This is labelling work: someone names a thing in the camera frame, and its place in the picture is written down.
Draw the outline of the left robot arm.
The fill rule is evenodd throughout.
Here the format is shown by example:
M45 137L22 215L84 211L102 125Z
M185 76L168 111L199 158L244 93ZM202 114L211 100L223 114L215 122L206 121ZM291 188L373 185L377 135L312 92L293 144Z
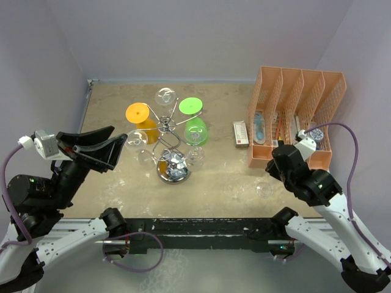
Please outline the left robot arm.
M4 159L1 190L10 222L1 242L1 292L18 292L38 283L51 260L60 259L89 240L123 237L126 220L118 209L107 208L87 227L59 244L36 247L64 216L62 210L73 205L72 199L89 172L105 173L117 165L128 136L113 137L114 129L106 126L82 134L35 131L21 137ZM43 159L51 161L52 176L16 175L7 182L5 169L9 160L28 148L35 148Z

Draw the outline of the green plastic goblet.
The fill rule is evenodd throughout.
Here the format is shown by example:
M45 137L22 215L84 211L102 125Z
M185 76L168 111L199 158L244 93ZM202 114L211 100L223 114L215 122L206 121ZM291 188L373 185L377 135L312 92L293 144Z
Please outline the green plastic goblet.
M184 136L191 145L202 146L208 141L208 128L200 118L203 109L203 102L196 97L188 97L181 101L179 110L182 114L189 116L185 123Z

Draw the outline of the orange plastic goblet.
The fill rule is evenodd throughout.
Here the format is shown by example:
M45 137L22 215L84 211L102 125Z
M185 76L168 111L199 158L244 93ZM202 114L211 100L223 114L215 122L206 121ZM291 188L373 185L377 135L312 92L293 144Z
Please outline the orange plastic goblet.
M150 118L150 108L145 103L133 103L125 111L126 119L136 126L136 129L143 130L148 137L148 144L158 141L159 131L157 124Z

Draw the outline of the clear wine glass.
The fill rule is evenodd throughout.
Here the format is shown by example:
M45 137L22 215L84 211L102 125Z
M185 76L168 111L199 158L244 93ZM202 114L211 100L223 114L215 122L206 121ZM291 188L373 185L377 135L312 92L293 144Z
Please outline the clear wine glass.
M164 87L155 93L155 102L161 106L168 106L177 100L177 93L171 88Z
M206 158L202 145L208 139L208 131L203 126L189 126L185 129L185 139L189 144L189 150L185 155L186 166L192 172L199 170Z
M257 183L255 190L259 197L270 198L272 196L272 187L269 183L259 182Z

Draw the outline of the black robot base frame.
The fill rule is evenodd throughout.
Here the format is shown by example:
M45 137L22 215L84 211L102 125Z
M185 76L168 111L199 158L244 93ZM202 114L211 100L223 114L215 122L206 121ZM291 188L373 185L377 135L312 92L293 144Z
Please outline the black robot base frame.
M104 216L109 237L125 236L112 243L105 242L104 249L118 254L122 248L129 254L146 254L166 250L250 250L256 253L292 255L294 240L273 218L168 218L131 219Z

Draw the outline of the clear tall glass back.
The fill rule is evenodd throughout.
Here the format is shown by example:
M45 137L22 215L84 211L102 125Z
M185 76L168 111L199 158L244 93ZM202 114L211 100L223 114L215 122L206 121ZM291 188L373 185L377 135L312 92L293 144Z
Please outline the clear tall glass back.
M137 154L137 160L144 170L152 170L155 167L155 160L146 149L148 136L144 131L134 129L127 134L125 147L127 150Z

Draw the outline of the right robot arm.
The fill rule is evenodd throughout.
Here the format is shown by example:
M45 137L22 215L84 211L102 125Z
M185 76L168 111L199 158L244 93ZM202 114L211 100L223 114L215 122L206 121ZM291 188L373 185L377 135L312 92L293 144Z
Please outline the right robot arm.
M329 172L309 169L299 145L274 149L266 171L319 213L338 236L331 237L296 211L283 208L273 217L275 237L289 236L317 252L354 292L381 292L390 284L390 250L349 210L348 197Z

